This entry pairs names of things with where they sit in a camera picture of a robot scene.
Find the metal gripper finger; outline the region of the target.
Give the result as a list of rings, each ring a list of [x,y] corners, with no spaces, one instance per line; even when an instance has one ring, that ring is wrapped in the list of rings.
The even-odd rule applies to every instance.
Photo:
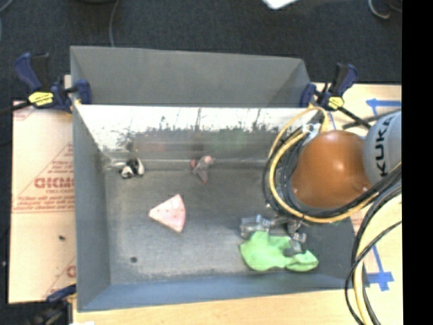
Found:
[[[245,217],[242,218],[240,221],[240,236],[242,238],[249,238],[253,233],[257,231],[267,232],[270,227],[270,219],[263,217],[262,215]]]
[[[298,254],[303,254],[304,243],[306,242],[307,234],[304,232],[295,232],[288,235],[289,247],[284,248],[283,255],[286,257],[293,257]]]

